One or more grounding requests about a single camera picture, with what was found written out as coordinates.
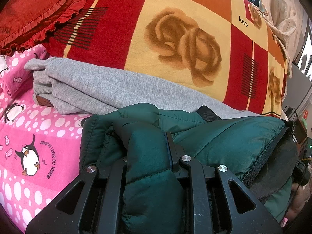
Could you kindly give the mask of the right hand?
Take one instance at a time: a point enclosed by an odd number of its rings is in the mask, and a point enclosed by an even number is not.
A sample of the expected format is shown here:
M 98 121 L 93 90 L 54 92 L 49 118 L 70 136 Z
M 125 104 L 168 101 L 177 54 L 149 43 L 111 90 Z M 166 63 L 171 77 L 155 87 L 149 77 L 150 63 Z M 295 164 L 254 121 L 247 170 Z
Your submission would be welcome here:
M 294 197 L 285 214 L 285 217 L 282 219 L 282 227 L 285 227 L 288 223 L 291 223 L 299 215 L 310 197 L 309 185 L 301 186 L 298 183 L 293 183 L 291 186 L 291 191 L 293 192 Z

